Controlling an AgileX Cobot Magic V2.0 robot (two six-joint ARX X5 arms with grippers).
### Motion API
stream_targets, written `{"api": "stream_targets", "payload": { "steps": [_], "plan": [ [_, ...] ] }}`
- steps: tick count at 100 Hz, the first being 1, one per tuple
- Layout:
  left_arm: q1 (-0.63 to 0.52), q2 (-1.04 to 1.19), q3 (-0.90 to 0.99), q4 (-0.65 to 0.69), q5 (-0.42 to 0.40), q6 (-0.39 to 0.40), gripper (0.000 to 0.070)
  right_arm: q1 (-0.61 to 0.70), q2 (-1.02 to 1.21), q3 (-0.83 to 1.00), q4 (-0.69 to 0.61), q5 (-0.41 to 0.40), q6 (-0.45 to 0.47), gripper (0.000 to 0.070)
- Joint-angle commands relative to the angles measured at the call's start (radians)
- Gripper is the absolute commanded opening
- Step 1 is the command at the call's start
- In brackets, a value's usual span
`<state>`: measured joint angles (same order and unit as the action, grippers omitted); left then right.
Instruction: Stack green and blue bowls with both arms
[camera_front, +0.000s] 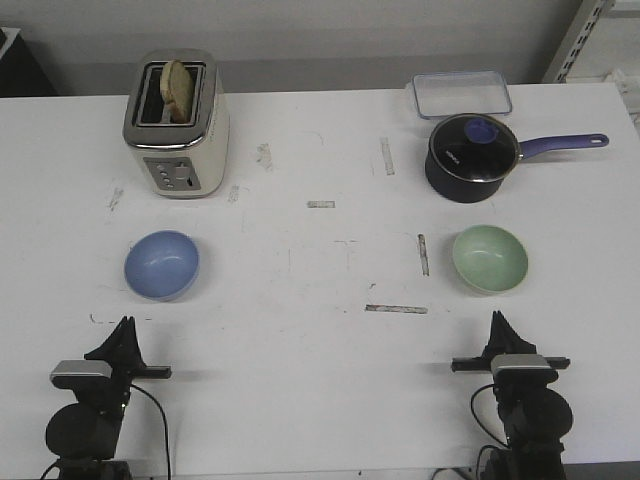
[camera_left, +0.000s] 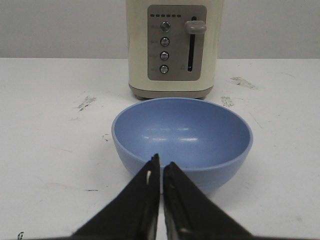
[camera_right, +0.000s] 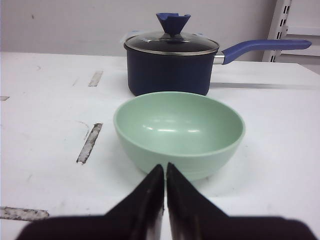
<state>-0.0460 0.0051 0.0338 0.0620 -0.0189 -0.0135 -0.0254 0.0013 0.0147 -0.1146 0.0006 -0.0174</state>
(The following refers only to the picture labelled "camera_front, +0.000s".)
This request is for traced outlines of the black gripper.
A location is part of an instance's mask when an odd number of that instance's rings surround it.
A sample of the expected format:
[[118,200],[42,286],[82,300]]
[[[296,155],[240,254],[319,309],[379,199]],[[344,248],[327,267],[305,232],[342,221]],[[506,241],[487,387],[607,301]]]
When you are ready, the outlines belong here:
[[537,347],[522,339],[511,327],[501,311],[492,313],[489,340],[482,357],[454,358],[453,372],[488,372],[496,386],[518,385],[545,387],[555,382],[559,370],[570,366],[566,357],[544,357],[536,354]]
[[[133,369],[109,365],[125,363],[128,335],[129,360]],[[108,372],[106,385],[103,387],[103,393],[106,396],[123,396],[136,379],[165,380],[172,375],[170,366],[147,366],[144,362],[133,316],[124,316],[107,339],[100,346],[86,353],[83,359],[107,362],[103,364]]]

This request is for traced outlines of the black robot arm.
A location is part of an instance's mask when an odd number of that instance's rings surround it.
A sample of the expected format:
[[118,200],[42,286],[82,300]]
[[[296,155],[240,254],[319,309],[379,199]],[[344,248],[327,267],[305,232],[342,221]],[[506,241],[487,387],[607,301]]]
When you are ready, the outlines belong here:
[[50,373],[52,385],[69,390],[75,402],[50,419],[45,443],[57,456],[60,479],[130,479],[129,464],[114,458],[131,392],[159,401],[134,384],[167,380],[169,366],[149,366],[141,354],[135,318],[123,317],[107,339],[78,360],[62,360]]
[[[494,441],[481,447],[475,466],[477,479],[564,479],[561,438],[574,417],[569,403],[549,385],[570,366],[567,357],[545,357],[522,339],[500,311],[492,313],[489,340],[476,357],[454,358],[454,372],[486,372],[492,382],[469,400],[472,417]],[[504,436],[499,439],[480,420],[478,395],[490,390]]]

